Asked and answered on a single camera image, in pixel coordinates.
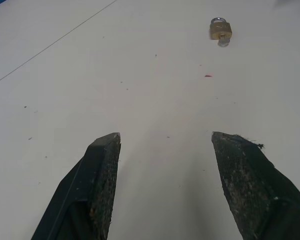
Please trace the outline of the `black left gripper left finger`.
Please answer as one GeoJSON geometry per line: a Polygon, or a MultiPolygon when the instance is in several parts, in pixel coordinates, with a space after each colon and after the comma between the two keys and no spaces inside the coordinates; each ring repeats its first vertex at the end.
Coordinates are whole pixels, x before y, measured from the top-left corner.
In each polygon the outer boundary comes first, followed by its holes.
{"type": "Polygon", "coordinates": [[[106,240],[112,221],[121,135],[97,138],[56,188],[34,240],[106,240]]]}

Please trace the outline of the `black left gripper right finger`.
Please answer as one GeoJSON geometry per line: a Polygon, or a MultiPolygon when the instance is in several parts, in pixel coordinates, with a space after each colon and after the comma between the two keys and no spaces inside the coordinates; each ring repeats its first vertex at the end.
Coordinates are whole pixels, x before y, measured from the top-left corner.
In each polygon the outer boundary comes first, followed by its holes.
{"type": "Polygon", "coordinates": [[[262,144],[214,131],[224,196],[244,240],[300,240],[300,191],[267,159],[262,144]]]}

